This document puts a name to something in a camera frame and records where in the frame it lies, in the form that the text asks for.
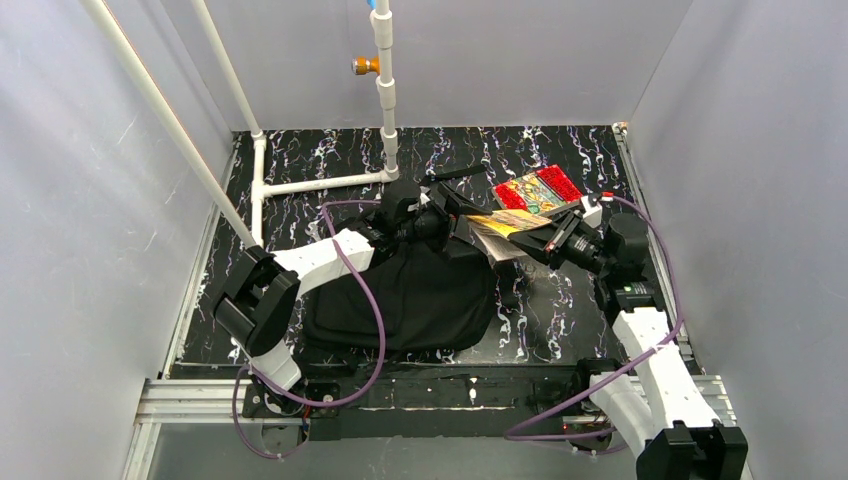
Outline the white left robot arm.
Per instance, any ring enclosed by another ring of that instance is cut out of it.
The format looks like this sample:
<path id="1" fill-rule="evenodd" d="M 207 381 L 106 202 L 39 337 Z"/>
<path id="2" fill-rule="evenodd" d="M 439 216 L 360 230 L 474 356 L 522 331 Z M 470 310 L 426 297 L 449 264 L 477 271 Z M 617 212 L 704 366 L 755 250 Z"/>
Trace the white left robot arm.
<path id="1" fill-rule="evenodd" d="M 458 238 L 461 219 L 491 210 L 444 184 L 391 184 L 327 238 L 289 250 L 244 250 L 213 301 L 216 322 L 245 353 L 249 372 L 290 396 L 301 378 L 285 337 L 296 302 L 327 301 L 304 332 L 326 347 L 397 352 L 477 343 L 494 309 L 485 255 Z"/>

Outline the yellow picture cover book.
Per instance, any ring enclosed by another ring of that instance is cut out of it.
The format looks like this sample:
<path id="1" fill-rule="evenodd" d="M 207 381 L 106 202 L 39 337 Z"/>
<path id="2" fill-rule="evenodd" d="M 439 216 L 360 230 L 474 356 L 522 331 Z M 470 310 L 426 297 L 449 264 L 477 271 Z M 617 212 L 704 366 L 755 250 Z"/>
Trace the yellow picture cover book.
<path id="1" fill-rule="evenodd" d="M 470 230 L 478 237 L 488 255 L 496 262 L 527 257 L 508 237 L 545 227 L 552 220 L 520 209 L 494 210 L 490 215 L 466 215 Z"/>

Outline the red colourful cover book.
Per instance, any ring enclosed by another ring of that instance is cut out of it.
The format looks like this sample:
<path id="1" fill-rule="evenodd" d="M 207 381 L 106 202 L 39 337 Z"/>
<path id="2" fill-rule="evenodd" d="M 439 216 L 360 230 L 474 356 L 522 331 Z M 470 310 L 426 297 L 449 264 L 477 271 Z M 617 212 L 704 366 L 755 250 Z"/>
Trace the red colourful cover book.
<path id="1" fill-rule="evenodd" d="M 559 165 L 547 166 L 495 185 L 502 209 L 549 217 L 577 205 L 583 193 Z"/>

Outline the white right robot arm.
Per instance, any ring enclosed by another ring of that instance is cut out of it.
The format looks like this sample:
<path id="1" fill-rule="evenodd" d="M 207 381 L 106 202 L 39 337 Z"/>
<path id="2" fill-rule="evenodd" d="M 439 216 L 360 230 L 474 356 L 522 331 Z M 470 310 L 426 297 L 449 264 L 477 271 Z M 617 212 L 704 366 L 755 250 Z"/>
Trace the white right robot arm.
<path id="1" fill-rule="evenodd" d="M 663 295 L 648 277 L 644 220 L 617 213 L 598 234 L 566 212 L 507 239 L 552 269 L 569 262 L 594 275 L 596 301 L 632 360 L 628 367 L 581 361 L 576 380 L 586 390 L 579 397 L 612 421 L 635 456 L 637 478 L 751 478 L 743 431 L 708 404 L 673 341 Z"/>

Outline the black student backpack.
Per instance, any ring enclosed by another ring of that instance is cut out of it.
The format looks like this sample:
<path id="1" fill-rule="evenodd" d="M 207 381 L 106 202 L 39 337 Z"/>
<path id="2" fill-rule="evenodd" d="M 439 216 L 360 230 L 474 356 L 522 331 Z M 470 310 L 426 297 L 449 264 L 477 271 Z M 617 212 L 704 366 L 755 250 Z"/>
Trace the black student backpack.
<path id="1" fill-rule="evenodd" d="M 485 169 L 476 163 L 413 182 L 436 193 L 438 183 L 448 184 Z M 487 255 L 456 236 L 464 216 L 457 217 L 445 249 L 430 249 L 423 242 L 387 248 L 377 230 L 380 200 L 336 225 L 362 234 L 374 247 L 372 264 L 361 274 L 371 292 L 365 294 L 350 274 L 315 289 L 302 322 L 305 341 L 326 350 L 376 349 L 382 328 L 386 349 L 392 353 L 463 350 L 477 344 L 497 309 L 498 280 Z M 381 325 L 372 301 L 380 309 Z"/>

